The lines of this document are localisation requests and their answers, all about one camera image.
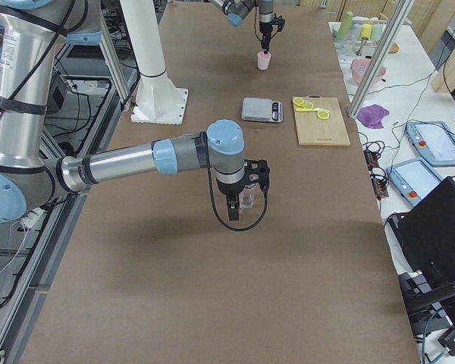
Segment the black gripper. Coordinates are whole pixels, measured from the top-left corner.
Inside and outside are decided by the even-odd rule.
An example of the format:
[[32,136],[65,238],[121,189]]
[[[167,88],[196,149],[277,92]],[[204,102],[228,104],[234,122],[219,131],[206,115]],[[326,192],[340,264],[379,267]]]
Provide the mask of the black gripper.
[[259,31],[262,34],[262,51],[268,53],[268,40],[271,38],[273,31],[273,22],[259,21]]
[[219,191],[226,197],[229,221],[238,221],[239,217],[239,194],[243,191],[246,183],[243,180],[228,184],[216,180]]

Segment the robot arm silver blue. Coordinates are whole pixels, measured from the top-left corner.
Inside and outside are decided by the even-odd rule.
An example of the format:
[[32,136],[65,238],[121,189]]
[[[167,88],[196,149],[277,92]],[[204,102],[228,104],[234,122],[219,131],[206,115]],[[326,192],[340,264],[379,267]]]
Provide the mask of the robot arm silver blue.
[[273,27],[277,26],[278,31],[282,31],[284,26],[284,18],[277,17],[274,12],[273,1],[210,1],[217,9],[219,9],[226,17],[228,22],[233,27],[238,27],[242,24],[246,16],[252,9],[257,8],[259,12],[259,31],[262,37],[259,39],[262,51],[268,54],[270,42],[272,38]]
[[56,47],[81,36],[99,39],[99,15],[98,1],[0,1],[5,26],[0,68],[0,224],[106,180],[200,168],[215,173],[229,219],[237,220],[238,196],[249,171],[243,133],[234,121],[219,120],[207,131],[82,158],[40,158]]

